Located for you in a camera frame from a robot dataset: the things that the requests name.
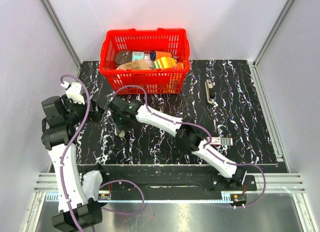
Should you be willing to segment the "beige staple remover tool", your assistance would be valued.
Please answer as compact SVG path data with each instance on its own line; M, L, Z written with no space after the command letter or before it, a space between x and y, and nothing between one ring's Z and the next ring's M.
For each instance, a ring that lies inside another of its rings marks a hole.
M214 92L214 89L213 89L213 84L209 79L207 79L205 81L205 91L206 91L208 104L213 104L214 103L214 94L215 94L215 92Z

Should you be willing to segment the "brown round cookie pack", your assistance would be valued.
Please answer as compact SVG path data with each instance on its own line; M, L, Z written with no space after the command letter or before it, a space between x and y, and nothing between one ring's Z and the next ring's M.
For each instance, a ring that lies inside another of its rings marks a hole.
M132 61L132 51L121 50L115 55L114 62L116 65L122 65Z

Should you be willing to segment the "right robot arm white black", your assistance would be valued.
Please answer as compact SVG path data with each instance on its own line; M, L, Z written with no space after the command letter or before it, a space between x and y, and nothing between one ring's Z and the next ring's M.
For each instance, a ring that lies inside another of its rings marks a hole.
M227 180L228 186L239 190L246 183L247 171L214 149L209 132L190 118L178 118L159 112L145 103L114 97L108 105L117 131L131 130L136 122L157 127L175 138L179 150L192 153L213 166Z

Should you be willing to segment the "aluminium frame rail front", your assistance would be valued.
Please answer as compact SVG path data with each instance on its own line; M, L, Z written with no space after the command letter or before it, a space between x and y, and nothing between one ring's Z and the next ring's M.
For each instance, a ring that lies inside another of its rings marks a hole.
M303 194L301 177L289 173L250 173L243 189L224 189L214 177L209 185L140 185L136 189L129 183L115 183L100 190L102 203L156 203L156 204L228 204L234 195L260 196L261 194Z

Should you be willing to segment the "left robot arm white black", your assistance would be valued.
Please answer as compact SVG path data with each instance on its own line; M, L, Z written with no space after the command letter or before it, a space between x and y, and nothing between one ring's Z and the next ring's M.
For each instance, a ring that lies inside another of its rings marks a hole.
M109 182L101 165L79 175L74 140L87 106L66 95L50 97L41 105L45 113L41 142L52 160L58 189L58 215L52 217L52 225L61 232L82 232L102 221L98 195Z

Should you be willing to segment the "yellow green snack pack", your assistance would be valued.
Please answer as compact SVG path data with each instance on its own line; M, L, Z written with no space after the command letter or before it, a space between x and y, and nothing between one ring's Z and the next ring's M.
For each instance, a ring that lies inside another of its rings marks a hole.
M153 62L153 66L155 69L172 69L177 63L172 57L161 57Z

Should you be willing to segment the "teal white small box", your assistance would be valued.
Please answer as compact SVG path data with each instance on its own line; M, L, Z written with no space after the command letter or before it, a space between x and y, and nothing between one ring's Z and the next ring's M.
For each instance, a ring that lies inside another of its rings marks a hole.
M144 59L145 53L143 51L133 51L132 52L132 61Z

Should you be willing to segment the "orange bottle blue cap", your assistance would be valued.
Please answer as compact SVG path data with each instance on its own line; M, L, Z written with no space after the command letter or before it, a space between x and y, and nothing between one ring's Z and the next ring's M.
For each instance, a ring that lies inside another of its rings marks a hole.
M170 52L165 51L151 51L149 54L150 60L155 61L162 57L169 57L172 58L172 54Z

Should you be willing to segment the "grey staple strip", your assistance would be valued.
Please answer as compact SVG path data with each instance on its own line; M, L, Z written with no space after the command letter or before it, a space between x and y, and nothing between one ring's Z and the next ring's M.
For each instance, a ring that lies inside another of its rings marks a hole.
M232 138L221 137L220 143L223 146L232 146L233 145L233 139Z

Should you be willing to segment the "red plastic shopping basket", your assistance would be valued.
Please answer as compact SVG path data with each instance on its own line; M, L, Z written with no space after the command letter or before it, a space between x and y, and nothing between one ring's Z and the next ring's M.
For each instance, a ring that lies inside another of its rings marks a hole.
M190 70L185 29L110 30L102 44L99 71L123 94L179 94Z

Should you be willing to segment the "red white staple box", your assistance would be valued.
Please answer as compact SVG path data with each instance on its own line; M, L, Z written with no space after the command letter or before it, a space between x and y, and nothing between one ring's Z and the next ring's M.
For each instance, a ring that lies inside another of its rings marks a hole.
M220 137L207 137L207 141L210 145L222 145L222 139Z

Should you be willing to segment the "brown cardboard box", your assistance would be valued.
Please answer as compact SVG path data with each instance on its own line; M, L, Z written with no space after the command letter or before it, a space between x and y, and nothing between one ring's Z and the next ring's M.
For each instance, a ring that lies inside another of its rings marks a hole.
M122 64L118 68L122 70L149 70L150 69L147 62L144 59Z

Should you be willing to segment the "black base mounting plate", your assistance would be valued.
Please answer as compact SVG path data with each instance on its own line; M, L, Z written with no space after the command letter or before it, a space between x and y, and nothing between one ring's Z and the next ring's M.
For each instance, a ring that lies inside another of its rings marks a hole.
M109 180L126 179L139 186L197 186L214 191L256 191L254 176L236 183L209 165L102 165Z

